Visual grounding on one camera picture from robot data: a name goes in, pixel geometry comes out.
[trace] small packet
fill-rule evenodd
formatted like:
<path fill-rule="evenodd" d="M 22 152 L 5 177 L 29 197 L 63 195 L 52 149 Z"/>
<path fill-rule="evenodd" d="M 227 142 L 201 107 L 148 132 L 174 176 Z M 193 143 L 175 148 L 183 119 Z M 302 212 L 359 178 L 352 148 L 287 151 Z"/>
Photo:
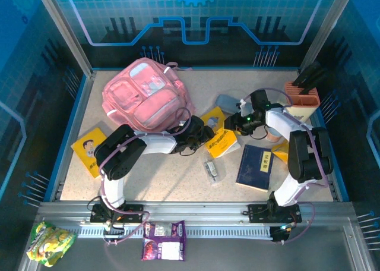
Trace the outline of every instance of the small packet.
<path fill-rule="evenodd" d="M 147 222 L 144 225 L 144 237 L 186 237 L 185 221 L 171 222 Z"/>
<path fill-rule="evenodd" d="M 211 184 L 216 184 L 220 182 L 220 176 L 216 170 L 215 164 L 213 162 L 213 158 L 211 155 L 206 152 L 203 156 L 203 166 L 207 173 L 207 178 Z"/>
<path fill-rule="evenodd" d="M 72 246 L 77 234 L 41 222 L 31 230 L 31 243 L 26 252 L 30 260 L 53 266 Z"/>
<path fill-rule="evenodd" d="M 185 261 L 185 222 L 147 222 L 144 226 L 142 261 Z"/>

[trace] backpack strap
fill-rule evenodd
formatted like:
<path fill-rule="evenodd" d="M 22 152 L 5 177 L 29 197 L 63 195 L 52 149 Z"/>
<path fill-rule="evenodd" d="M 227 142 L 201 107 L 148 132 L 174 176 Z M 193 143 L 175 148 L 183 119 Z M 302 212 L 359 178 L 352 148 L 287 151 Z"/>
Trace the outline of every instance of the backpack strap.
<path fill-rule="evenodd" d="M 169 62 L 166 64 L 166 66 L 176 71 L 193 71 L 191 67 L 186 68 L 186 69 L 179 68 L 177 62 Z"/>

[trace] book cover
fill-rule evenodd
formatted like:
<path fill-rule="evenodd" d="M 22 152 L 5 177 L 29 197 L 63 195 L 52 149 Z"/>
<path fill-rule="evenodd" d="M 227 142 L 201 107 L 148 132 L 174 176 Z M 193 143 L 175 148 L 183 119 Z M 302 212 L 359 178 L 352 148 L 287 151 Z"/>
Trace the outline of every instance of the book cover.
<path fill-rule="evenodd" d="M 206 149 L 213 158 L 218 158 L 240 148 L 235 133 L 232 130 L 224 129 L 225 117 L 218 106 L 202 116 L 201 119 L 205 125 L 211 127 L 215 133 L 213 139 L 205 144 Z"/>
<path fill-rule="evenodd" d="M 95 128 L 71 146 L 94 178 L 99 176 L 99 167 L 96 165 L 94 151 L 105 139 L 104 133 L 99 128 Z"/>
<path fill-rule="evenodd" d="M 236 183 L 267 192 L 272 163 L 271 149 L 246 144 Z"/>

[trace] pen holder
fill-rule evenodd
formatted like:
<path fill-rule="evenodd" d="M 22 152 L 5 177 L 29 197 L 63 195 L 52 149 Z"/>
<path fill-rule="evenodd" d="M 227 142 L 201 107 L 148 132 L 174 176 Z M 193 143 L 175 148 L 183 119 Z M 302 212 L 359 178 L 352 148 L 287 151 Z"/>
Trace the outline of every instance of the pen holder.
<path fill-rule="evenodd" d="M 293 106 L 286 108 L 295 118 L 305 122 L 318 109 L 319 100 L 316 88 L 309 91 L 309 94 L 299 94 L 303 88 L 292 85 L 292 81 L 285 83 L 284 91 L 291 97 Z"/>

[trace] black mounting bracket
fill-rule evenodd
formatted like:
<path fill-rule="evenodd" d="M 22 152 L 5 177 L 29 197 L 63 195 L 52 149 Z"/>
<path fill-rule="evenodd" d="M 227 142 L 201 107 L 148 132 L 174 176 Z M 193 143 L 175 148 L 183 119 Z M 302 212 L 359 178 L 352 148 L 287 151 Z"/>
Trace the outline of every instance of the black mounting bracket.
<path fill-rule="evenodd" d="M 142 212 L 144 206 L 142 204 L 122 204 L 118 209 L 125 212 Z M 94 204 L 91 211 L 90 222 L 106 223 L 107 220 L 111 220 L 113 223 L 141 223 L 143 221 L 143 214 L 124 215 L 111 211 L 104 203 Z"/>
<path fill-rule="evenodd" d="M 280 207 L 275 214 L 270 214 L 267 204 L 249 204 L 243 215 L 249 217 L 249 223 L 297 223 L 302 222 L 299 206 Z"/>

